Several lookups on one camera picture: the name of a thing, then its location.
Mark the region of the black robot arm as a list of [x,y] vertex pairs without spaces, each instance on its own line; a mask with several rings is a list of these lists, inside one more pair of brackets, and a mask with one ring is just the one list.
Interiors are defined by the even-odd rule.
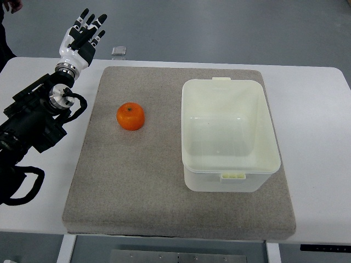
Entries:
[[4,110],[1,125],[1,203],[23,205],[33,200],[43,184],[45,172],[18,163],[30,148],[42,153],[55,146],[67,132],[64,124],[87,108],[86,99],[71,91],[80,68],[60,62],[46,74],[13,96]]

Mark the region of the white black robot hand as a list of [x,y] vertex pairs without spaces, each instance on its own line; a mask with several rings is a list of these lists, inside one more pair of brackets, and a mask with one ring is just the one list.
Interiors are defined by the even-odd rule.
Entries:
[[96,17],[86,8],[66,31],[60,45],[60,62],[82,71],[92,63],[96,47],[105,34],[101,30],[107,15]]

